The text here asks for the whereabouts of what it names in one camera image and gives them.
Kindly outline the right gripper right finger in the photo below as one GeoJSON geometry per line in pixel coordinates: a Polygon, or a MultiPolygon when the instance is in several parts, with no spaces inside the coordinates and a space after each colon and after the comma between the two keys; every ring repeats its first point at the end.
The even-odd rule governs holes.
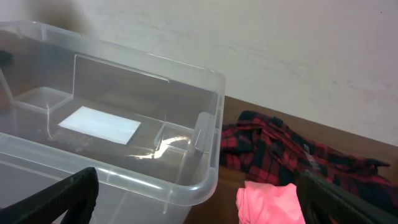
{"type": "Polygon", "coordinates": [[[306,224],[397,224],[397,217],[305,170],[296,189],[306,224]]]}

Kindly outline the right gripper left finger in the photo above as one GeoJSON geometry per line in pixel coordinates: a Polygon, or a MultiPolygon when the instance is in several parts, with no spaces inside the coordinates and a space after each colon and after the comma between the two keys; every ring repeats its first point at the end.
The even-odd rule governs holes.
{"type": "Polygon", "coordinates": [[[46,189],[1,209],[3,224],[89,224],[96,206],[99,181],[96,169],[87,167],[46,189]]]}

